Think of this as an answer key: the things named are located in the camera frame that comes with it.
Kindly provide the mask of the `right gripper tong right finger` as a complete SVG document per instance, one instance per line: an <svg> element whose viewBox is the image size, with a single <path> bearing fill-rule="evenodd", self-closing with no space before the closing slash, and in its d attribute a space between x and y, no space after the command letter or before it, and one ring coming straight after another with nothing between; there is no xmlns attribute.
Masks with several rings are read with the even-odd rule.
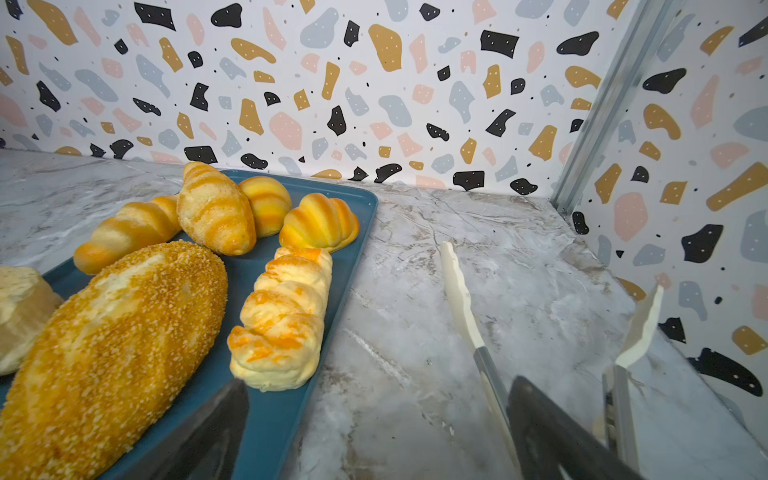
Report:
<svg viewBox="0 0 768 480"><path fill-rule="evenodd" d="M640 473L629 393L629 368L643 358L652 343L660 316L664 287L653 290L636 306L629 330L615 361L603 372L603 427L608 449Z"/></svg>

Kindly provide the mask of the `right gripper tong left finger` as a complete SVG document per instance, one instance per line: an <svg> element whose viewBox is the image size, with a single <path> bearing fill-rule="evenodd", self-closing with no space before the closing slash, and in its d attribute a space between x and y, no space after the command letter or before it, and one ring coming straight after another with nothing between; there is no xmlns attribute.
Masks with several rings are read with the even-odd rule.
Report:
<svg viewBox="0 0 768 480"><path fill-rule="evenodd" d="M465 283L458 257L451 242L439 246L444 279L444 289L450 304L456 329L468 344L487 397L489 410L504 440L505 448L514 467L516 479L522 479L520 461L513 442L506 407L509 399L508 386L503 382L480 333L471 309L471 295Z"/></svg>

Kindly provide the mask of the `large sesame bread loaf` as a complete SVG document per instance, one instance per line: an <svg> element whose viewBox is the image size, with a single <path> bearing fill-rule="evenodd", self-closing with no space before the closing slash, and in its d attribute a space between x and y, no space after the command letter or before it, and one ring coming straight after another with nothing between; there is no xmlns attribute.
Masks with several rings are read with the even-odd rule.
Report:
<svg viewBox="0 0 768 480"><path fill-rule="evenodd" d="M135 251L52 316L1 413L5 479L94 479L170 408L219 334L224 262L186 241Z"/></svg>

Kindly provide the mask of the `pale crumbly bread roll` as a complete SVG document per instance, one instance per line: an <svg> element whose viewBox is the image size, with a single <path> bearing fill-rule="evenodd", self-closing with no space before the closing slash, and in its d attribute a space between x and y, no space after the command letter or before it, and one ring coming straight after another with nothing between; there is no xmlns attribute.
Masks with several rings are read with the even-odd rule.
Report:
<svg viewBox="0 0 768 480"><path fill-rule="evenodd" d="M63 299L29 267L1 267L1 375L16 372Z"/></svg>

